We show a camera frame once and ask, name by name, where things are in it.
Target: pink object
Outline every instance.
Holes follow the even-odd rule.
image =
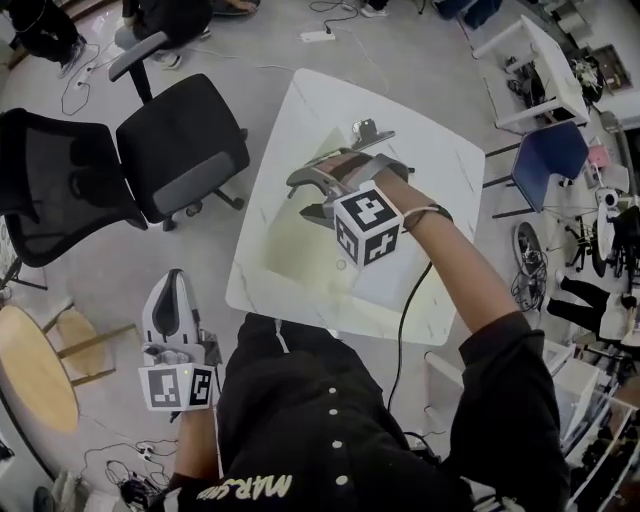
[[[587,159],[590,163],[598,168],[606,167],[611,163],[611,158],[609,158],[607,147],[603,145],[591,146],[589,148],[589,156],[587,157]]]

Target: floor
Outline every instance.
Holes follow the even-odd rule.
[[[441,20],[430,6],[423,16],[418,16],[416,6],[407,0],[392,1],[388,10],[390,16],[386,19],[359,17],[337,25],[348,31],[337,31],[336,42],[305,44],[297,35],[319,29],[321,20],[328,16],[313,13],[307,2],[299,0],[264,1],[252,18],[212,22],[212,37],[195,44],[198,51],[185,51],[185,63],[180,70],[167,72],[148,66],[152,88],[157,93],[194,73],[204,73],[215,83],[240,126],[248,128],[250,133],[248,146],[252,164],[232,180],[228,189],[229,193],[242,197],[251,193],[292,76],[291,71],[280,67],[307,67],[351,80],[380,94],[385,93],[388,81],[389,98],[430,117],[486,152],[518,141],[517,135],[496,130],[493,125],[496,109],[516,108],[504,86],[504,76],[496,70],[496,62],[475,61],[470,46],[477,47],[513,23],[520,13],[527,12],[526,8],[515,0],[505,0],[500,13],[473,33],[457,21]],[[116,55],[109,43],[119,11],[113,7],[80,24],[86,39],[99,44],[104,52],[98,62],[106,62]],[[85,59],[89,59],[91,51],[87,50]],[[222,57],[231,55],[239,58]],[[91,76],[89,101],[71,119],[104,123],[115,130],[140,102],[128,77],[112,84],[107,80],[106,70],[104,66]],[[60,101],[66,81],[58,80],[56,73],[54,64],[27,58],[9,76],[0,106],[3,110],[25,107],[44,116],[67,118],[61,112]],[[86,94],[84,87],[79,90],[73,85],[69,87],[64,96],[65,111],[82,105]],[[597,120],[585,131],[587,140],[600,135],[606,141]],[[506,154],[488,161],[486,179],[507,174],[510,158],[512,156]],[[512,230],[521,219],[494,221],[491,215],[522,208],[522,201],[516,193],[505,192],[502,187],[486,190],[475,240],[509,284],[516,272]],[[583,178],[571,189],[551,187],[547,198],[547,204],[563,206],[588,206],[593,202],[593,194],[587,190]],[[40,322],[72,299],[99,332],[129,322],[139,325],[142,307],[152,286],[167,270],[182,268],[195,284],[203,327],[217,333],[223,359],[228,360],[244,317],[243,312],[230,309],[224,300],[242,220],[242,213],[231,210],[216,198],[208,198],[201,214],[191,219],[179,218],[179,228],[170,234],[163,233],[160,226],[152,226],[146,232],[125,223],[109,226],[46,268],[50,292],[16,288],[15,300]],[[538,230],[543,246],[563,243],[563,233],[553,216],[529,215],[526,220]],[[564,267],[565,257],[562,250],[550,253],[551,270]],[[590,266],[587,267],[583,274],[594,280]],[[552,281],[550,278],[550,290],[553,290]],[[540,318],[536,313],[530,320],[532,325],[544,328],[551,339],[562,340],[569,334],[565,322],[554,321],[546,315]],[[448,344],[440,349],[455,365],[461,365],[457,347],[467,334],[462,322],[456,319]],[[357,350],[386,395],[395,376],[396,345],[349,335],[345,341]],[[142,403],[137,375],[141,364],[139,340],[135,336],[124,337],[110,347],[117,373],[77,389],[81,416],[78,429],[72,435],[43,427],[16,397],[9,397],[24,430],[54,470],[66,468],[79,472],[85,466],[83,454],[91,448],[147,439],[175,439],[177,425],[169,424],[168,415],[148,412]],[[404,429],[422,432],[426,432],[424,352],[424,346],[406,344],[402,380],[393,407]],[[0,374],[0,385],[10,392],[5,380]],[[165,444],[158,451],[168,453],[172,447]],[[91,452],[87,457],[88,469],[83,476],[95,488],[110,493],[116,489],[104,475],[104,464],[109,459],[121,460],[130,469],[143,473],[159,470],[150,464],[145,467],[143,461],[124,446]],[[170,473],[171,458],[159,460],[165,462]]]

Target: chair armrest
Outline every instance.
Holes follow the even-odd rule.
[[[171,215],[208,196],[234,174],[233,160],[220,152],[158,189],[153,201],[160,213]]]
[[[138,62],[142,62],[169,42],[164,32],[156,32],[118,57],[109,68],[109,80],[115,82]]]

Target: blue chair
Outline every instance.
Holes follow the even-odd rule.
[[[482,188],[510,182],[507,187],[518,187],[529,203],[529,208],[494,215],[494,219],[540,213],[544,207],[549,178],[559,174],[570,180],[575,179],[587,160],[589,148],[573,121],[553,124],[526,134],[520,144],[514,144],[487,153],[487,158],[518,149],[516,161],[509,176],[489,181]]]

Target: chair wheel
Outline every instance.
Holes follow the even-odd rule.
[[[244,208],[244,199],[236,197],[230,204],[234,210],[242,210]]]
[[[184,213],[187,214],[187,217],[193,217],[194,215],[198,215],[201,211],[202,211],[202,201],[198,201],[197,203],[193,203],[187,206]]]
[[[177,226],[178,224],[171,217],[169,217],[168,219],[164,219],[162,221],[162,231],[164,231],[165,233],[168,233],[169,231],[173,231],[174,229],[176,229]]]

